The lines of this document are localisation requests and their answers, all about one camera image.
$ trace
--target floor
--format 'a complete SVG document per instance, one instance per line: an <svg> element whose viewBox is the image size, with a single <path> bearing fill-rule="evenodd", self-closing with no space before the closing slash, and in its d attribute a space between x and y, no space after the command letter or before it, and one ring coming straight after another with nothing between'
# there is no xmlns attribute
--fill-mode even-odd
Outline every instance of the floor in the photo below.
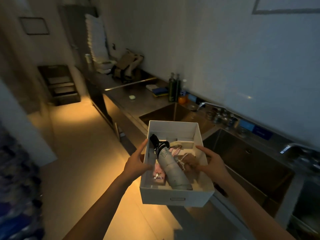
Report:
<svg viewBox="0 0 320 240"><path fill-rule="evenodd" d="M129 154L90 100L51 111L58 160L41 168L45 240L62 239L123 170ZM104 239L242 239L210 202L142 204L140 179L124 194Z"/></svg>

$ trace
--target pink packet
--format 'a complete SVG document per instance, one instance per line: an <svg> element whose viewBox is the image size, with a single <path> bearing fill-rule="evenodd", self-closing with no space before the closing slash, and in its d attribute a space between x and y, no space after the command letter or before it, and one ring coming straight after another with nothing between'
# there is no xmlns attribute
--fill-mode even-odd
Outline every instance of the pink packet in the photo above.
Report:
<svg viewBox="0 0 320 240"><path fill-rule="evenodd" d="M157 184L165 184L166 174L160 167L160 164L155 163L153 171L153 181Z"/></svg>

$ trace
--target person's right hand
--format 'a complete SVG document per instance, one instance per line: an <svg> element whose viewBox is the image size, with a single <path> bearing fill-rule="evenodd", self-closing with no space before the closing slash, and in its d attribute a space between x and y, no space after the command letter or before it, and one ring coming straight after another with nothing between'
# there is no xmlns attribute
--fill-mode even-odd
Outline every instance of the person's right hand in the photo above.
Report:
<svg viewBox="0 0 320 240"><path fill-rule="evenodd" d="M211 157L209 165L197 165L197 170L204 172L212 181L221 187L223 187L227 182L230 181L230 179L232 179L231 175L226 169L226 166L224 165L222 158L217 153L200 145L196 145L196 148Z"/></svg>

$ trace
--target white box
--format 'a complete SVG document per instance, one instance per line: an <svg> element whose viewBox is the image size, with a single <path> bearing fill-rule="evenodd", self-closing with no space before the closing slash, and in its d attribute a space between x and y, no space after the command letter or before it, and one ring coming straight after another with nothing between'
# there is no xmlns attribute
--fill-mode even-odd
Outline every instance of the white box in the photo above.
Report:
<svg viewBox="0 0 320 240"><path fill-rule="evenodd" d="M201 165L208 164L205 153L195 147L196 145L203 146L198 123L150 120L148 139L152 134L155 134L159 140L183 138L183 141L194 142L192 149L186 149L184 152L181 150L181 152L194 154ZM154 165L156 159L154 146L151 141L148 141L144 163ZM165 185L156 185L152 179L152 171L145 172L140 182L142 203L203 207L214 193L214 185L211 179L204 172L188 175L188 178L193 190L174 190L168 182Z"/></svg>

